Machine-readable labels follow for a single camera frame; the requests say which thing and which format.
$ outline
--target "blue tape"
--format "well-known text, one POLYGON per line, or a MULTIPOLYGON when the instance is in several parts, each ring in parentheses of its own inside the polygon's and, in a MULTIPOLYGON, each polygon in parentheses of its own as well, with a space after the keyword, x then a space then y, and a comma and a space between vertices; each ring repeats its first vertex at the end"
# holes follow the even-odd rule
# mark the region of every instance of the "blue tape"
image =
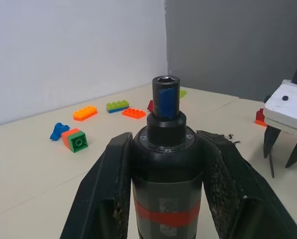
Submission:
POLYGON ((175 88, 159 90, 158 95, 160 116, 172 120, 175 114, 175 88))

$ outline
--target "red lego brick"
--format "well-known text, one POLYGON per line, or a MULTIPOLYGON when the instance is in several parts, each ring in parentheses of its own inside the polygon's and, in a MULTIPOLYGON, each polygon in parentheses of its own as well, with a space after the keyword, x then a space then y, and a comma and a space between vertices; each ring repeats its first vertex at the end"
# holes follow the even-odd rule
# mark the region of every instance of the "red lego brick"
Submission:
POLYGON ((255 123, 261 126, 267 126, 267 124, 264 123, 263 108, 257 111, 255 123))
POLYGON ((153 103, 153 101, 150 101, 150 102, 149 102, 149 105, 148 105, 147 109, 148 109, 150 112, 152 112, 152 111, 154 110, 154 103, 153 103))
POLYGON ((123 110, 122 115, 131 117, 134 119, 140 119, 144 117, 146 113, 137 109, 128 108, 123 110))

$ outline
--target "white wall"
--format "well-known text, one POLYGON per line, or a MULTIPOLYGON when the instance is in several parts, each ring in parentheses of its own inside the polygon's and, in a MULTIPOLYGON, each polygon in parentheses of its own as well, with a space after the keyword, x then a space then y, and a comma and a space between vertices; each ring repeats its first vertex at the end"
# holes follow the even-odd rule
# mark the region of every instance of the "white wall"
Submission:
POLYGON ((163 0, 0 0, 0 123, 166 73, 163 0))

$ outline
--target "lego brick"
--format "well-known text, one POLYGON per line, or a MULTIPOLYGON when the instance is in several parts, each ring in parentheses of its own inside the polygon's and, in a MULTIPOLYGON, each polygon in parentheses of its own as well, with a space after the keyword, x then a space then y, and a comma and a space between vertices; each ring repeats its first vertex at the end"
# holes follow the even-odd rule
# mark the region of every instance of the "lego brick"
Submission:
POLYGON ((118 111, 123 111, 123 110, 128 109, 128 108, 129 108, 129 106, 126 106, 126 107, 122 107, 122 108, 117 108, 115 110, 110 110, 108 112, 109 113, 114 113, 114 112, 118 112, 118 111))
POLYGON ((149 104, 148 104, 148 107, 147 109, 152 112, 154 110, 154 102, 153 101, 150 101, 149 104))
POLYGON ((120 108, 127 108, 129 107, 129 103, 126 100, 107 103, 106 104, 106 110, 110 113, 112 110, 120 109, 120 108))
POLYGON ((69 143, 69 149, 76 153, 84 148, 88 147, 87 138, 85 136, 85 133, 82 131, 79 131, 77 133, 74 133, 72 135, 69 135, 67 137, 68 143, 69 143))
POLYGON ((78 132, 80 132, 80 130, 78 128, 74 128, 72 130, 69 130, 69 131, 66 131, 66 132, 62 133, 61 137, 62 137, 64 145, 67 146, 68 148, 70 148, 70 145, 69 145, 69 142, 68 142, 68 136, 70 136, 72 134, 75 134, 75 133, 78 133, 78 132))
POLYGON ((128 116, 134 119, 140 119, 146 115, 144 111, 128 108, 122 112, 122 115, 128 116))
POLYGON ((180 90, 180 91, 179 91, 179 98, 184 97, 186 94, 187 94, 187 91, 185 91, 185 90, 180 90))
POLYGON ((96 115, 98 113, 98 110, 94 106, 87 106, 84 107, 76 112, 73 113, 73 119, 78 121, 84 121, 87 118, 96 115))
POLYGON ((68 125, 63 125, 62 123, 56 123, 53 129, 53 132, 50 136, 51 140, 58 141, 61 137, 61 134, 70 130, 70 127, 68 125))
POLYGON ((267 124, 264 122, 263 108, 257 111, 255 123, 261 126, 267 126, 267 124))

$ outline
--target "black hole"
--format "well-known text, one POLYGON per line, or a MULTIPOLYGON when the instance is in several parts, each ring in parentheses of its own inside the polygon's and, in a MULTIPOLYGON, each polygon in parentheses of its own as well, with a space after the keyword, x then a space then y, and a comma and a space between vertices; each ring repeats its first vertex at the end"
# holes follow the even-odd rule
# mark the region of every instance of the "black hole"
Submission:
POLYGON ((160 82, 160 83, 170 83, 170 82, 173 82, 175 80, 172 79, 171 77, 164 76, 164 77, 160 77, 157 81, 160 82))

